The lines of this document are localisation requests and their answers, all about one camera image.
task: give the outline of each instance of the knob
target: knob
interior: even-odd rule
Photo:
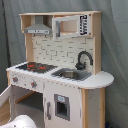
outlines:
[[[32,88],[35,88],[35,87],[37,86],[37,84],[36,84],[35,81],[33,81],[33,82],[31,83],[31,85],[32,85]]]
[[[18,81],[18,78],[17,77],[14,77],[13,78],[13,82],[16,83]]]

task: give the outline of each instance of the range hood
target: range hood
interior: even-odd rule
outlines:
[[[24,32],[34,34],[52,34],[52,29],[44,25],[43,16],[35,16],[35,24],[25,28]]]

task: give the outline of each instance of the floor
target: floor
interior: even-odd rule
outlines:
[[[10,120],[10,105],[7,100],[2,107],[0,107],[0,126],[8,123]]]

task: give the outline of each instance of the gray wall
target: gray wall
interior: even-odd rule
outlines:
[[[5,22],[2,1],[0,0],[0,93],[7,87],[6,68],[8,67]]]
[[[106,88],[106,121],[128,127],[128,1],[127,0],[4,0],[12,65],[25,61],[19,13],[100,10],[102,70],[115,82]]]

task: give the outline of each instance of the countertop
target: countertop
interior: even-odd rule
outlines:
[[[103,88],[103,87],[111,85],[114,81],[114,77],[110,73],[107,73],[104,71],[100,71],[96,75],[91,75],[90,77],[88,77],[87,79],[85,79],[83,81],[75,81],[75,80],[70,80],[70,79],[65,79],[65,78],[60,78],[60,77],[54,77],[51,75],[53,72],[55,72],[61,68],[64,68],[61,66],[58,66],[57,68],[50,70],[44,74],[38,74],[35,72],[29,72],[29,71],[19,70],[19,69],[15,68],[17,66],[20,66],[20,65],[23,65],[26,63],[27,62],[7,68],[6,71],[14,71],[17,73],[24,73],[24,74],[32,75],[35,77],[41,77],[44,80],[56,81],[58,83],[68,84],[73,87],[84,88],[84,89]]]

